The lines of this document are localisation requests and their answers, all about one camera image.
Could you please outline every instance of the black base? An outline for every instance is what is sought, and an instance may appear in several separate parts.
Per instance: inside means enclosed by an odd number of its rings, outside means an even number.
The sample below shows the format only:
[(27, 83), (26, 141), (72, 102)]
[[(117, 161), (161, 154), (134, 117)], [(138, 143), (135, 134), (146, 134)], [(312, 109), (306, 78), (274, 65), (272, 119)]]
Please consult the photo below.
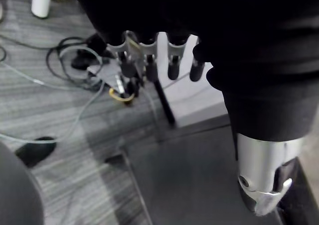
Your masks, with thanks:
[[(36, 140), (54, 140), (52, 137), (41, 137)], [(15, 155), (25, 164), (32, 168), (42, 160), (46, 159), (55, 149), (56, 143), (33, 144), (28, 143), (15, 151)]]

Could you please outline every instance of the cord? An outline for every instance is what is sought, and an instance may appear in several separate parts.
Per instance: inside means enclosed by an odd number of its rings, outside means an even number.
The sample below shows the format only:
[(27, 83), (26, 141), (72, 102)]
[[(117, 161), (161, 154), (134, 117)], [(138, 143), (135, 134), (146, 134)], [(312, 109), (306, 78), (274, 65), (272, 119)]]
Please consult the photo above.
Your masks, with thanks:
[[(64, 44), (68, 40), (80, 40), (80, 42)], [(80, 88), (82, 88), (84, 90), (96, 91), (98, 89), (98, 88), (96, 88), (96, 85), (99, 83), (99, 81), (97, 81), (96, 83), (91, 84), (90, 80), (89, 80), (89, 77), (87, 77), (86, 79), (72, 78), (71, 75), (69, 75), (67, 73), (66, 67), (65, 67), (64, 62), (63, 62), (63, 58), (62, 57), (67, 51), (74, 50), (74, 49), (82, 49), (82, 50), (86, 50), (86, 51), (89, 51), (90, 53), (92, 53), (97, 58), (97, 60), (99, 61), (100, 66), (101, 66), (100, 68), (102, 68), (102, 66), (103, 66), (102, 57), (100, 57), (99, 54), (97, 52), (95, 52), (93, 49), (91, 49), (89, 47), (81, 46), (82, 44), (86, 44), (86, 42), (80, 37), (68, 37), (68, 38), (65, 38), (65, 39), (63, 39), (63, 40), (61, 40), (59, 42), (59, 44), (58, 44), (58, 46), (56, 48), (52, 48), (52, 49), (50, 49), (47, 52), (46, 57), (45, 57), (45, 62), (46, 62), (48, 70), (52, 73), (52, 75), (54, 75), (54, 76), (56, 76), (56, 77), (58, 77), (58, 78), (60, 78), (60, 79), (62, 79), (64, 81), (68, 81), (68, 82), (74, 84), (75, 86), (80, 87)], [(56, 51), (56, 53), (58, 55), (58, 60), (60, 62), (60, 65), (62, 67), (62, 71), (63, 71), (65, 77), (57, 74), (50, 66), (49, 58), (50, 58), (50, 55), (54, 51)]]
[(143, 87), (140, 87), (141, 88), (141, 91), (143, 92), (143, 94), (145, 95), (145, 97), (149, 100), (150, 102), (150, 106), (151, 106), (151, 109), (152, 109), (152, 112), (153, 112), (153, 116), (154, 116), (154, 120), (155, 120), (155, 123), (157, 124), (158, 121), (159, 121), (159, 117), (158, 117), (158, 114), (156, 112), (156, 107), (155, 107), (155, 103), (152, 99), (152, 97), (150, 96), (149, 92), (143, 88)]
[(53, 48), (53, 47), (38, 47), (38, 46), (30, 45), (28, 43), (20, 42), (14, 38), (4, 36), (3, 34), (0, 34), (0, 38), (3, 38), (7, 41), (14, 42), (15, 44), (18, 44), (18, 45), (23, 46), (23, 47), (28, 47), (28, 48), (36, 49), (36, 50), (49, 50), (49, 49)]
[(163, 90), (165, 90), (165, 89), (169, 88), (170, 86), (174, 85), (175, 83), (179, 82), (181, 79), (187, 77), (189, 74), (190, 74), (190, 72), (187, 72), (186, 74), (182, 75), (182, 76), (181, 76), (180, 78), (178, 78), (177, 80), (175, 80), (175, 81), (169, 83), (168, 85), (164, 86), (164, 87), (163, 87)]
[(0, 58), (0, 62), (3, 62), (6, 59), (6, 50), (1, 45), (0, 45), (0, 49), (1, 49), (2, 53), (3, 53), (3, 56)]
[(130, 97), (128, 97), (128, 98), (118, 97), (118, 96), (116, 96), (116, 95), (114, 94), (114, 89), (113, 89), (113, 88), (110, 88), (110, 89), (109, 89), (109, 95), (110, 95), (110, 97), (116, 99), (116, 100), (119, 101), (119, 102), (130, 102), (130, 101), (133, 100), (134, 97), (135, 97), (135, 94), (134, 94), (134, 93), (131, 94)]
[(9, 70), (17, 73), (19, 76), (29, 80), (29, 81), (32, 81), (36, 84), (39, 84), (41, 86), (45, 86), (45, 87), (49, 87), (49, 88), (52, 88), (52, 89), (58, 89), (58, 90), (65, 90), (65, 91), (72, 91), (72, 90), (80, 90), (80, 88), (77, 88), (77, 87), (74, 87), (74, 88), (71, 88), (71, 87), (63, 87), (63, 86), (58, 86), (58, 85), (53, 85), (53, 84), (49, 84), (49, 83), (46, 83), (46, 82), (43, 82), (41, 80), (38, 80), (36, 78), (33, 78), (25, 73), (23, 73), (22, 71), (14, 68), (13, 66), (10, 66), (9, 64), (3, 62), (3, 61), (0, 61), (0, 64), (3, 65), (4, 67), (8, 68)]
[(16, 142), (21, 142), (21, 143), (33, 143), (33, 144), (48, 144), (48, 143), (62, 142), (64, 140), (66, 140), (73, 133), (76, 125), (80, 121), (80, 118), (81, 118), (83, 112), (87, 109), (87, 107), (93, 101), (96, 100), (97, 97), (100, 96), (100, 94), (103, 92), (103, 88), (104, 88), (104, 82), (101, 83), (101, 86), (100, 86), (100, 89), (98, 90), (98, 92), (82, 107), (80, 113), (76, 116), (75, 120), (73, 121), (72, 125), (69, 127), (67, 132), (62, 137), (60, 137), (58, 139), (54, 139), (54, 140), (27, 140), (27, 139), (15, 138), (13, 136), (2, 134), (2, 133), (0, 133), (0, 138), (8, 139), (8, 140), (16, 141)]

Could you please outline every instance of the gray striped carpet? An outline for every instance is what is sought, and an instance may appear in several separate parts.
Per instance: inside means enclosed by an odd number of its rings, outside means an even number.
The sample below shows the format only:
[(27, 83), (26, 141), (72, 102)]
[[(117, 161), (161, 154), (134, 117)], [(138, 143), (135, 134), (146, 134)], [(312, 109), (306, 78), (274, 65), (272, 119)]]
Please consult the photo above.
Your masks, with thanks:
[[(52, 46), (68, 36), (88, 37), (94, 29), (75, 0), (52, 2), (50, 16), (30, 13), (30, 0), (1, 0), (5, 18), (0, 33), (37, 46)], [(43, 81), (64, 85), (47, 70), (46, 51), (0, 39), (7, 63)], [(52, 66), (59, 68), (56, 57)], [(160, 103), (151, 93), (159, 116)], [(0, 67), (0, 131), (35, 139), (60, 137), (91, 92), (61, 91), (34, 84)], [(149, 101), (141, 95), (132, 107), (103, 93), (84, 113), (74, 133), (32, 173), (43, 191), (46, 225), (145, 225), (142, 207), (124, 165), (103, 163), (118, 147), (147, 136), (154, 127)], [(12, 150), (22, 143), (3, 140)]]

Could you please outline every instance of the black fabric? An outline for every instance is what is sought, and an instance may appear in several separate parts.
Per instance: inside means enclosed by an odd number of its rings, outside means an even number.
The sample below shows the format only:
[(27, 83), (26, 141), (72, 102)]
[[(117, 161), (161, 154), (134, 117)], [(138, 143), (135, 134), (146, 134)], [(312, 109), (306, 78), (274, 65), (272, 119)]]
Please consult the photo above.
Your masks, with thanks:
[[(79, 1), (105, 41), (125, 30), (198, 35), (194, 56), (212, 63), (207, 79), (223, 92), (235, 132), (274, 141), (308, 132), (319, 96), (319, 0), (108, 0), (121, 4), (113, 23), (102, 17), (105, 0)], [(143, 13), (123, 17), (132, 5)]]

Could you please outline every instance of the dark gray object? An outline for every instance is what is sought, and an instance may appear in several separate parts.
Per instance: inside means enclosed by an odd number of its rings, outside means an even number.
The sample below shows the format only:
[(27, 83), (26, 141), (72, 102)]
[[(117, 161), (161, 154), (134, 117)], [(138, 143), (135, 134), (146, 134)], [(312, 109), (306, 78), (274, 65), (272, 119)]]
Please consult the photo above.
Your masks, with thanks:
[(43, 225), (39, 186), (25, 165), (0, 143), (0, 224)]

